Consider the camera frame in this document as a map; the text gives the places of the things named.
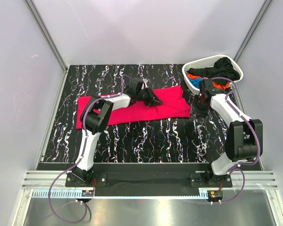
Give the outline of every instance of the shiny metal surface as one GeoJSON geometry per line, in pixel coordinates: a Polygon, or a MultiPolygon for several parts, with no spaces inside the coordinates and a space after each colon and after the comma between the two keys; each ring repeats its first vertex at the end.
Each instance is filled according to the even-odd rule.
{"type": "MultiPolygon", "coordinates": [[[[235,193],[225,191],[225,199],[235,193]]],[[[70,199],[53,199],[58,214],[68,220],[78,220],[83,207],[72,203],[62,209],[70,199]]],[[[244,191],[241,197],[222,205],[209,205],[201,201],[185,200],[91,200],[88,206],[92,218],[81,226],[274,226],[275,221],[264,191],[244,191]]],[[[32,198],[25,226],[64,226],[54,216],[48,200],[32,198]]]]}

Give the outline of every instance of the pink fabric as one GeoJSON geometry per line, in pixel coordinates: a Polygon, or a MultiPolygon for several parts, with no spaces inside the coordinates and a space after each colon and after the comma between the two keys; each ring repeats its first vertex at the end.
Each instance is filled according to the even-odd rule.
{"type": "MultiPolygon", "coordinates": [[[[108,125],[132,121],[150,121],[165,118],[189,117],[191,107],[182,98],[183,90],[180,86],[165,89],[155,89],[153,92],[162,100],[163,105],[147,107],[142,101],[137,101],[134,105],[120,108],[111,113],[108,125]]],[[[76,128],[82,129],[80,122],[81,114],[88,104],[90,97],[78,98],[78,114],[76,128]]]]}

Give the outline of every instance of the black marble tabletop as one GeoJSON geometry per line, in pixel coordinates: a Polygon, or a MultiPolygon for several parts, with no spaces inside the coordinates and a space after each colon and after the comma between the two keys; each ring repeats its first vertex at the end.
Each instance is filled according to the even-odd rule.
{"type": "MultiPolygon", "coordinates": [[[[120,74],[149,80],[152,89],[181,85],[183,65],[72,65],[58,106],[43,162],[74,162],[82,131],[75,128],[78,97],[121,90],[120,74]]],[[[172,118],[108,126],[101,134],[95,162],[208,162],[224,151],[227,126],[215,111],[207,118],[172,118]]]]}

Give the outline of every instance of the gray wall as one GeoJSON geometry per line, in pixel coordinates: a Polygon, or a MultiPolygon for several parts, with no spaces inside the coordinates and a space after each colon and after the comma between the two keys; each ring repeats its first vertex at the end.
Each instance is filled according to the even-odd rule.
{"type": "Polygon", "coordinates": [[[247,113],[264,124],[264,166],[283,199],[283,0],[275,0],[238,62],[247,113]]]}
{"type": "Polygon", "coordinates": [[[234,57],[264,0],[34,0],[66,64],[234,57]]]}
{"type": "Polygon", "coordinates": [[[23,0],[0,0],[0,226],[34,168],[62,71],[23,0]]]}

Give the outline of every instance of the white laundry basket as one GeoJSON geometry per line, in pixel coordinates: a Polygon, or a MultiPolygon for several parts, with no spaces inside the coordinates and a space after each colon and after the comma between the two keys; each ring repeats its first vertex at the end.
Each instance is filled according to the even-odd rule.
{"type": "Polygon", "coordinates": [[[189,87],[190,91],[192,91],[193,94],[198,95],[199,94],[199,89],[192,85],[192,83],[190,82],[190,80],[189,80],[189,78],[187,76],[187,71],[190,68],[198,69],[198,68],[213,67],[214,63],[217,60],[219,60],[220,58],[223,58],[223,57],[227,57],[227,58],[229,58],[231,60],[234,70],[236,70],[239,73],[239,75],[240,75],[240,79],[236,80],[235,82],[240,81],[243,78],[243,72],[242,72],[241,68],[229,56],[226,56],[226,55],[215,55],[215,56],[206,57],[206,58],[203,58],[203,59],[200,59],[200,60],[195,60],[195,61],[186,63],[183,66],[183,78],[184,78],[184,81],[187,84],[187,86],[189,87]]]}

